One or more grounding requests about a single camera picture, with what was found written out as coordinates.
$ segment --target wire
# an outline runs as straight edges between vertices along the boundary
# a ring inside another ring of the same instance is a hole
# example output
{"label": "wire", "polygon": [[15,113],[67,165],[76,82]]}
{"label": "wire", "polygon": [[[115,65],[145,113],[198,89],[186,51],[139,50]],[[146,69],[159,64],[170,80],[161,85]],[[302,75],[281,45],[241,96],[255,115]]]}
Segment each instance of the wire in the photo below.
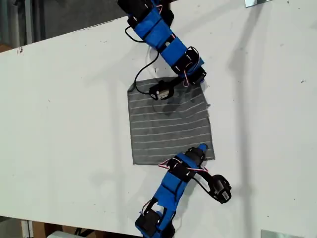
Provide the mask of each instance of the wire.
{"label": "wire", "polygon": [[154,63],[157,59],[159,58],[159,52],[157,54],[157,56],[155,57],[155,59],[153,61],[151,61],[150,63],[148,63],[146,66],[144,66],[142,69],[140,69],[140,71],[137,73],[137,75],[135,76],[134,78],[134,83],[133,83],[133,88],[131,90],[129,90],[129,92],[132,92],[134,89],[136,89],[139,93],[142,93],[144,95],[149,95],[149,93],[146,93],[146,92],[142,92],[138,89],[137,87],[137,78],[139,76],[139,74],[144,70],[146,69],[147,67],[149,67],[152,63]]}
{"label": "wire", "polygon": [[143,215],[143,210],[144,210],[144,208],[145,208],[145,206],[146,205],[148,205],[150,202],[151,202],[151,200],[149,200],[146,204],[144,204],[144,206],[142,207],[142,210],[141,210],[141,214]]}
{"label": "wire", "polygon": [[[170,168],[168,166],[165,166],[164,164],[166,164],[169,160],[176,160],[178,163],[182,163],[181,161],[179,161],[178,159],[176,158],[171,158],[171,159],[168,159],[168,160],[165,160],[164,162],[158,164],[159,167],[161,168],[164,168],[164,169],[167,169],[169,170]],[[189,170],[193,170],[193,171],[200,171],[200,172],[207,172],[208,173],[208,169],[206,168],[203,168],[203,169],[193,169],[193,168],[187,168]]]}
{"label": "wire", "polygon": [[129,33],[127,32],[127,30],[129,28],[131,28],[131,26],[128,26],[127,28],[125,28],[124,32],[132,41],[137,42],[137,43],[145,43],[145,41],[139,41],[139,40],[134,39],[132,36],[130,36]]}
{"label": "wire", "polygon": [[160,10],[159,10],[159,14],[160,14],[162,12],[162,10],[163,10],[163,5],[159,4],[159,5],[157,5],[157,7],[160,7]]}
{"label": "wire", "polygon": [[[194,50],[194,51],[197,53],[197,55],[198,55],[198,61],[197,61],[197,63],[195,64],[195,67],[194,67],[192,70],[188,71],[188,73],[191,73],[191,72],[193,72],[193,71],[197,68],[197,65],[199,64],[199,61],[200,61],[200,56],[199,56],[198,50],[197,50],[195,47],[190,46],[190,47],[187,48],[187,50],[189,50],[189,49]],[[188,80],[188,76],[187,76],[186,70],[184,70],[184,75],[185,75],[185,79],[186,79],[187,84],[185,85],[185,81],[183,81],[183,86],[186,87],[186,88],[188,88],[188,86],[189,86],[189,80]]]}
{"label": "wire", "polygon": [[28,224],[28,233],[29,233],[29,238],[31,238],[31,232],[30,232],[30,225],[29,225],[29,221],[26,221]]}
{"label": "wire", "polygon": [[79,236],[81,237],[87,237],[89,236],[92,232],[94,232],[95,230],[91,230],[91,229],[87,229],[85,230],[83,233],[81,233]]}
{"label": "wire", "polygon": [[192,177],[192,179],[195,180],[206,193],[209,193],[209,191],[207,191],[207,189],[205,189],[205,187],[195,177]]}

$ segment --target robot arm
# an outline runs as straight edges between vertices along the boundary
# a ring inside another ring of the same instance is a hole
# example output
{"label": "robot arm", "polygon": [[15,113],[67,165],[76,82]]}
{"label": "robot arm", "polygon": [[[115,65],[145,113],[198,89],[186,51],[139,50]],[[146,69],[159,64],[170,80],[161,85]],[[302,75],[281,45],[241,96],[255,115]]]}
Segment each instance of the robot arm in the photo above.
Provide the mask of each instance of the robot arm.
{"label": "robot arm", "polygon": [[166,0],[118,0],[118,4],[128,14],[128,24],[135,33],[156,49],[178,75],[171,82],[160,81],[151,87],[149,94],[153,99],[170,98],[173,88],[184,80],[191,84],[203,81],[206,76],[202,68],[204,61],[194,47],[187,48],[171,31],[173,13]]}
{"label": "robot arm", "polygon": [[[201,175],[208,182],[210,191],[203,188],[216,201],[225,203],[230,200],[229,182],[221,175],[211,176],[201,167],[206,149],[207,146],[201,144],[198,148],[190,148],[185,154],[179,153],[168,160],[169,170],[153,198],[145,205],[146,209],[142,209],[141,215],[135,222],[136,228],[144,237],[172,238],[174,236],[175,229],[172,220],[176,214],[178,202],[188,182],[191,179],[196,180],[195,174]],[[156,203],[164,208],[163,213],[152,209]]]}

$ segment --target gray cloth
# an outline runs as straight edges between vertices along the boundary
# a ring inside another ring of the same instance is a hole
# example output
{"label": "gray cloth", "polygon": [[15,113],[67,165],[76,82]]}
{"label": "gray cloth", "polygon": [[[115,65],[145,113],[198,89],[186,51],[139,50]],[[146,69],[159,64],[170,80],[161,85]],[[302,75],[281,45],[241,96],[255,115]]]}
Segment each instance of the gray cloth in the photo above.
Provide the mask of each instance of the gray cloth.
{"label": "gray cloth", "polygon": [[[137,87],[148,92],[158,81],[171,79],[148,79]],[[208,104],[200,86],[179,84],[172,98],[158,101],[133,90],[128,105],[133,164],[157,165],[201,143],[208,145],[206,159],[214,159]]]}

